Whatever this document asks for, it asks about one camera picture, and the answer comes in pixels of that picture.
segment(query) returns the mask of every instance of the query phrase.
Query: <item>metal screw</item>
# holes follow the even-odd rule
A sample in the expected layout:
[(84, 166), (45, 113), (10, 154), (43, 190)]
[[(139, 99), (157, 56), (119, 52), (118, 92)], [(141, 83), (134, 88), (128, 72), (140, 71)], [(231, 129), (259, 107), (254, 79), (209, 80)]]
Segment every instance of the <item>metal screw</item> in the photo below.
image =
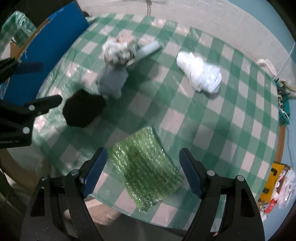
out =
[(79, 173), (79, 171), (77, 169), (74, 169), (70, 173), (71, 173), (72, 176), (75, 176), (75, 175), (77, 175)]
[(29, 134), (29, 133), (30, 133), (30, 128), (29, 128), (29, 127), (24, 127), (24, 128), (22, 129), (22, 132), (23, 132), (24, 134)]
[(239, 175), (237, 176), (237, 179), (242, 182), (244, 180), (244, 177)]
[(214, 176), (214, 175), (215, 175), (215, 172), (212, 171), (212, 170), (208, 170), (208, 171), (207, 171), (207, 174), (208, 174), (209, 176)]
[(47, 178), (48, 178), (48, 175), (43, 175), (43, 176), (41, 177), (42, 180), (46, 180)]
[(35, 110), (35, 106), (33, 106), (32, 104), (29, 105), (29, 110), (31, 110), (31, 111)]

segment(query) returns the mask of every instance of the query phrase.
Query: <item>blue panel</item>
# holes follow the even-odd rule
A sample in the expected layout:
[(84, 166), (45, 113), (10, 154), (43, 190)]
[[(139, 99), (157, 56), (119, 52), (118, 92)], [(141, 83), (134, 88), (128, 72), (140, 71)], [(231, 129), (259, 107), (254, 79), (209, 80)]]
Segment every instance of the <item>blue panel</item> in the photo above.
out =
[(4, 100), (19, 106), (34, 100), (49, 72), (89, 26), (74, 2), (51, 15), (51, 18), (21, 57), (22, 62), (42, 62), (43, 71), (13, 75)]
[(201, 199), (204, 193), (201, 189), (200, 176), (193, 167), (189, 157), (183, 150), (180, 151), (179, 162), (184, 171), (184, 174), (189, 183), (192, 193), (194, 195), (197, 195)]
[(102, 171), (107, 162), (107, 151), (103, 149), (100, 156), (94, 163), (92, 169), (89, 171), (87, 177), (84, 180), (83, 197), (86, 198), (89, 194), (92, 194), (96, 184), (102, 174)]

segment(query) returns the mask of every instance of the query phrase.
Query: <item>green checkered cloth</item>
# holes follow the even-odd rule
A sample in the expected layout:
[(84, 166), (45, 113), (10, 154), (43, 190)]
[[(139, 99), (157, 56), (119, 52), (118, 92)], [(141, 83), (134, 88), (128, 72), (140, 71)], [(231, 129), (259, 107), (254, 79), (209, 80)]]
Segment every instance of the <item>green checkered cloth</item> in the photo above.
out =
[[(275, 154), (278, 129), (276, 86), (239, 50), (199, 29), (154, 17), (108, 14), (92, 18), (52, 70), (39, 97), (61, 94), (63, 103), (36, 119), (34, 142), (62, 174), (79, 168), (98, 147), (110, 147), (145, 126), (152, 126), (175, 167), (188, 148), (208, 170), (220, 176), (246, 178), (254, 197), (261, 194)], [(104, 67), (102, 45), (120, 32), (133, 34), (139, 44), (158, 40), (163, 49), (128, 68), (119, 100), (86, 128), (68, 127), (62, 115), (65, 100), (78, 89), (98, 93), (97, 73)], [(199, 54), (222, 73), (216, 96), (194, 92), (178, 68), (179, 51)], [(199, 206), (188, 182), (173, 194), (140, 212), (130, 199), (113, 164), (108, 161), (93, 196), (109, 207), (160, 226), (188, 229)], [(220, 201), (213, 230), (219, 227)]]
[[(13, 37), (15, 38), (15, 43), (22, 47), (35, 30), (36, 27), (24, 13), (15, 11), (3, 24), (0, 31), (0, 56)], [(3, 99), (7, 87), (8, 82), (0, 84), (1, 99)]]

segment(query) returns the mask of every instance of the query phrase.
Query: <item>black clamp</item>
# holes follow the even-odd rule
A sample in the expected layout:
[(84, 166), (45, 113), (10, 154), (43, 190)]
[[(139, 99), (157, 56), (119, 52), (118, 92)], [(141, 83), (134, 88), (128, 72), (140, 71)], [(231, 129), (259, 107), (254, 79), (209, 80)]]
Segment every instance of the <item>black clamp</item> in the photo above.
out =
[[(87, 210), (84, 198), (94, 191), (107, 162), (107, 152), (99, 148), (91, 160), (85, 161), (79, 170), (66, 176), (51, 178), (42, 176), (35, 188), (25, 214), (21, 241), (101, 241)], [(65, 194), (69, 213), (79, 239), (70, 236), (64, 226), (59, 208), (59, 195)]]
[[(187, 148), (179, 154), (180, 164), (192, 192), (201, 199), (183, 241), (264, 241), (264, 229), (256, 201), (243, 176), (220, 177), (194, 159)], [(221, 225), (215, 236), (210, 235), (220, 195), (226, 195)]]
[(37, 99), (22, 107), (0, 100), (0, 149), (31, 145), (35, 118), (61, 102), (60, 95)]
[[(261, 217), (251, 190), (242, 176), (219, 177), (196, 161), (188, 149), (180, 151), (180, 163), (194, 194), (202, 200), (182, 241), (264, 241)], [(79, 170), (65, 177), (39, 181), (29, 203), (20, 241), (103, 241), (87, 210), (83, 198), (91, 194), (107, 161), (107, 153), (99, 148), (93, 158)], [(65, 194), (69, 213), (78, 239), (70, 236), (63, 224), (58, 195)], [(220, 195), (227, 195), (219, 231), (210, 232), (217, 212)]]
[(41, 62), (19, 63), (15, 58), (3, 59), (0, 60), (0, 84), (14, 74), (34, 73), (42, 70), (43, 63)]

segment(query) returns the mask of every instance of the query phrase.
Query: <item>blue board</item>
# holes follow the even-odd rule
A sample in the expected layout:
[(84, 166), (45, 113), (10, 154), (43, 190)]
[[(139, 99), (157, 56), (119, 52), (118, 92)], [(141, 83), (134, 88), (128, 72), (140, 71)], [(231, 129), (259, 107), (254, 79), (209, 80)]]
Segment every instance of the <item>blue board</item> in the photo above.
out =
[(42, 62), (39, 73), (13, 75), (4, 100), (23, 106), (36, 98), (38, 91), (57, 62), (89, 24), (76, 3), (61, 8), (49, 18), (50, 22), (35, 36), (21, 57), (22, 62)]

